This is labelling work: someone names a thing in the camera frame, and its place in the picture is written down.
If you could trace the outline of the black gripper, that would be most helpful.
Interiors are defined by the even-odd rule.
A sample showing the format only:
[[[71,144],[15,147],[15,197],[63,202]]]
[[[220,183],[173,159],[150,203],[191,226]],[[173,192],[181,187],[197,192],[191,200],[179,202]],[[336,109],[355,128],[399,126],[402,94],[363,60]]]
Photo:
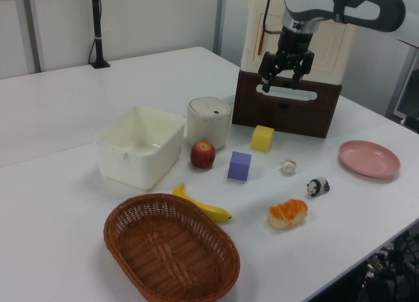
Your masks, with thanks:
[[[265,52],[258,70],[258,74],[262,77],[263,92],[269,92],[272,82],[278,74],[278,68],[293,70],[290,88],[297,89],[300,79],[309,74],[312,68],[314,53],[309,50],[312,37],[312,33],[301,33],[287,27],[282,28],[278,40],[277,55]]]

